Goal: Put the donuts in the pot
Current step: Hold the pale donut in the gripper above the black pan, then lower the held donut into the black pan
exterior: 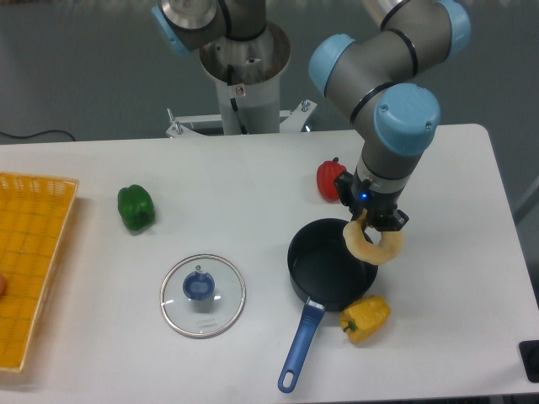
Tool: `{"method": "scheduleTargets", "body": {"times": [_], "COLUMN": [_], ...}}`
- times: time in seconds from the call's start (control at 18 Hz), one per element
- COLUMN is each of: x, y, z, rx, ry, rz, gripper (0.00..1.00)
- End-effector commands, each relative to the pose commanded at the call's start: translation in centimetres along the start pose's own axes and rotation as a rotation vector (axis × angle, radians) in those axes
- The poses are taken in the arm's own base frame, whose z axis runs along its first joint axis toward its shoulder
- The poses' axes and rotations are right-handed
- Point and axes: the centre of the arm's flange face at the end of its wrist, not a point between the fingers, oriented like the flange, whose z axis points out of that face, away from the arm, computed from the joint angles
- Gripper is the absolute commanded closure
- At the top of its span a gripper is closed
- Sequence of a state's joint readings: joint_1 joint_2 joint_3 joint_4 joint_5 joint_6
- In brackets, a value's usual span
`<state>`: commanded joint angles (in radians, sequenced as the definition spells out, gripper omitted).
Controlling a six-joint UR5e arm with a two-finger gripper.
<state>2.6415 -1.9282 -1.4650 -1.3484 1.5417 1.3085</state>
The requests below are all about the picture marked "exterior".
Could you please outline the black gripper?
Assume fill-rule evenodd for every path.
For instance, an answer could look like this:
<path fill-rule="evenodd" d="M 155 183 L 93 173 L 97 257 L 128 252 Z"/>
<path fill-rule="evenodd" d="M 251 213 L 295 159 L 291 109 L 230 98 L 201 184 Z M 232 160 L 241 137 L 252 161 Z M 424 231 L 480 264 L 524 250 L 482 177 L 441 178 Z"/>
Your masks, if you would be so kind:
<path fill-rule="evenodd" d="M 409 217 L 398 208 L 398 199 L 402 189 L 383 193 L 374 188 L 374 181 L 359 180 L 359 177 L 342 172 L 334 185 L 339 199 L 352 214 L 355 221 L 365 215 L 363 227 L 374 227 L 377 231 L 401 231 L 408 223 Z"/>

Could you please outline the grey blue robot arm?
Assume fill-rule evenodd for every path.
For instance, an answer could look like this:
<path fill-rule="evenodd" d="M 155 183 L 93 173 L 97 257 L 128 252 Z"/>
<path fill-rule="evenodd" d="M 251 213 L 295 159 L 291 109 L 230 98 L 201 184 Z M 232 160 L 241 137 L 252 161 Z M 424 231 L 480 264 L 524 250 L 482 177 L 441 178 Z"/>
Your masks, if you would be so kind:
<path fill-rule="evenodd" d="M 333 35 L 313 52 L 308 75 L 363 138 L 353 173 L 335 181 L 354 218 L 399 231 L 408 217 L 398 198 L 440 122 L 440 105 L 413 79 L 461 52 L 471 37 L 455 1 L 367 1 L 379 33 L 365 42 Z M 284 31 L 263 1 L 159 1 L 152 8 L 173 52 L 197 52 L 213 79 L 228 135 L 280 128 L 280 74 L 290 57 Z"/>

